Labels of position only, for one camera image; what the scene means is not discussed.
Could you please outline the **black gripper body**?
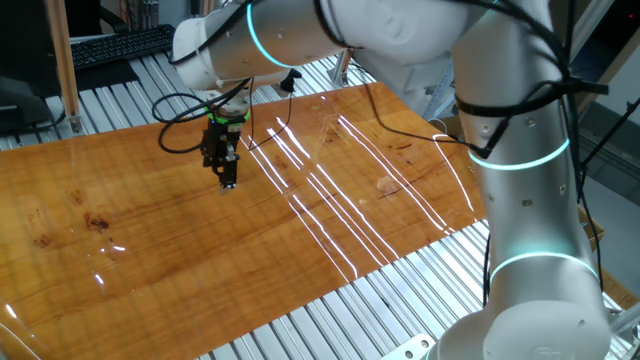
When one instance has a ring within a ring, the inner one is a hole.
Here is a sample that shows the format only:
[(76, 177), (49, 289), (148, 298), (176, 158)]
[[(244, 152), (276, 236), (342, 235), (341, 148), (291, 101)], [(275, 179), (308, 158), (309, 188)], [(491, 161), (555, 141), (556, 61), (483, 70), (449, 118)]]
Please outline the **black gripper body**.
[(225, 149), (226, 144), (230, 144), (233, 149), (236, 149), (244, 124), (244, 118), (209, 120), (203, 133), (202, 148), (211, 150), (220, 145)]

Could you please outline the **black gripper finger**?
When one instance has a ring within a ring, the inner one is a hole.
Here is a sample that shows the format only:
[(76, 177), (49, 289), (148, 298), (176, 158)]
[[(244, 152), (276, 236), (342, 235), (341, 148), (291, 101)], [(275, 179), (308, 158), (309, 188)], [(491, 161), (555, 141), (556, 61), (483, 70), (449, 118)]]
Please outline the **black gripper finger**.
[(235, 188), (237, 185), (237, 165), (239, 161), (239, 155), (232, 144), (227, 144), (227, 154), (225, 156), (224, 165), (224, 187)]
[(203, 158), (202, 166), (204, 168), (209, 169), (212, 173), (214, 173), (217, 178), (219, 185), (224, 188), (225, 187), (225, 179), (224, 179), (224, 165), (219, 160), (216, 155), (216, 149), (209, 149), (206, 145), (202, 145), (200, 148), (201, 155)]

